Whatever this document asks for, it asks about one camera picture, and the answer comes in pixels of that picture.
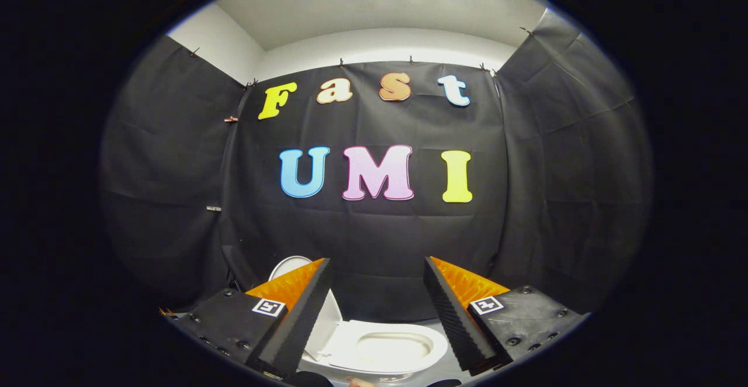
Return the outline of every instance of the orange letter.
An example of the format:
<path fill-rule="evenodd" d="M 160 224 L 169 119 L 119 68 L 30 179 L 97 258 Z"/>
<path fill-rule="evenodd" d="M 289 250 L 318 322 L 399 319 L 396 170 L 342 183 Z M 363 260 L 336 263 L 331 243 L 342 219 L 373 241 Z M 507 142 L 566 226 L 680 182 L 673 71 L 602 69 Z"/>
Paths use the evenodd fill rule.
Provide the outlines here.
<path fill-rule="evenodd" d="M 404 101 L 411 96 L 411 78 L 403 72 L 391 72 L 382 77 L 382 88 L 379 89 L 379 97 L 385 101 Z"/>

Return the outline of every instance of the black cloth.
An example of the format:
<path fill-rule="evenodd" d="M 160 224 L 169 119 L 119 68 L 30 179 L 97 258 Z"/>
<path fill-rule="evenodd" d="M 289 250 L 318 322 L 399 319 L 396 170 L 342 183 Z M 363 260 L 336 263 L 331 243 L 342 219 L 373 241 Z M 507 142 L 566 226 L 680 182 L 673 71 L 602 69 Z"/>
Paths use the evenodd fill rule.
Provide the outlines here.
<path fill-rule="evenodd" d="M 636 94 L 579 27 L 546 11 L 496 78 L 507 222 L 491 277 L 593 312 L 638 251 L 652 159 Z"/>
<path fill-rule="evenodd" d="M 120 89 L 101 145 L 102 209 L 117 256 L 163 305 L 229 282 L 216 229 L 221 165 L 243 88 L 168 36 Z"/>
<path fill-rule="evenodd" d="M 385 102 L 380 80 L 405 72 L 408 99 Z M 467 107 L 451 104 L 438 79 L 454 75 L 466 85 Z M 320 85 L 347 78 L 352 98 L 321 105 Z M 297 83 L 278 116 L 259 120 L 265 91 Z M 230 141 L 224 218 L 257 282 L 282 259 L 329 257 L 332 291 L 346 320 L 379 322 L 436 318 L 423 286 L 423 257 L 433 255 L 488 275 L 498 250 L 507 197 L 507 153 L 497 91 L 489 72 L 449 64 L 374 62 L 323 67 L 272 78 L 251 88 Z M 396 144 L 412 147 L 408 177 L 414 198 L 348 201 L 345 148 L 364 146 L 379 164 Z M 281 189 L 283 150 L 303 152 L 297 180 L 311 178 L 311 147 L 329 147 L 325 181 L 309 198 Z M 446 203 L 445 150 L 470 153 L 469 203 Z"/>

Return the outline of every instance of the toilet lid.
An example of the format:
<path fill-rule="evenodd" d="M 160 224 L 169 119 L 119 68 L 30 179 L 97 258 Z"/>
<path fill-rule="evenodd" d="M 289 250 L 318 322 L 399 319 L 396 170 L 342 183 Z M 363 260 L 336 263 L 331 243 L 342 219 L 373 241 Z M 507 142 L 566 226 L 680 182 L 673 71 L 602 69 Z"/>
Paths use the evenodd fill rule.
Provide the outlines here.
<path fill-rule="evenodd" d="M 270 273 L 270 278 L 273 280 L 278 276 L 285 275 L 291 270 L 299 269 L 304 265 L 310 264 L 312 260 L 307 257 L 294 255 L 285 258 L 279 262 L 275 269 Z M 323 356 L 323 350 L 327 345 L 328 340 L 332 337 L 338 324 L 342 322 L 342 314 L 340 308 L 337 306 L 337 301 L 332 291 L 328 291 L 328 295 L 325 298 L 325 303 L 320 309 L 320 313 L 317 315 L 317 320 L 312 328 L 311 334 L 309 334 L 309 340 L 307 340 L 307 346 L 304 348 L 315 361 L 320 360 Z"/>

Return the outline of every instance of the white toilet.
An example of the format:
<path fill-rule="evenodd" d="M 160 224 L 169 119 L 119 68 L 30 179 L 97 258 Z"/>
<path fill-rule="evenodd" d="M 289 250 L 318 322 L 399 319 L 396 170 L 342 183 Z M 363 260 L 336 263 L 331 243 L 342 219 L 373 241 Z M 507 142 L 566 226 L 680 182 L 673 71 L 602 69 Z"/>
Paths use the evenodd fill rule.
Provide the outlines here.
<path fill-rule="evenodd" d="M 310 262 L 302 256 L 288 257 L 276 265 L 269 280 Z M 446 349 L 446 337 L 427 327 L 343 321 L 335 296 L 328 291 L 302 360 L 350 376 L 377 374 L 397 379 L 432 366 Z"/>

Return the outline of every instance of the pink letter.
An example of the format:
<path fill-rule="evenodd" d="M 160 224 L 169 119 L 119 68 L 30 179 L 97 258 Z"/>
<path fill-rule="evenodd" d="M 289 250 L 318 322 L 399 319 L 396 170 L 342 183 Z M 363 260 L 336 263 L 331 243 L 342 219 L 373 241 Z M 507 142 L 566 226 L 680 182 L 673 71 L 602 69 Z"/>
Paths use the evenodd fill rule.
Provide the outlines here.
<path fill-rule="evenodd" d="M 409 200 L 413 198 L 408 181 L 408 157 L 413 153 L 410 146 L 396 144 L 391 146 L 380 166 L 374 163 L 366 147 L 348 147 L 342 152 L 348 157 L 348 189 L 342 193 L 345 200 L 361 200 L 366 193 L 361 189 L 361 179 L 369 189 L 372 198 L 377 198 L 382 185 L 387 180 L 385 198 L 387 200 Z"/>

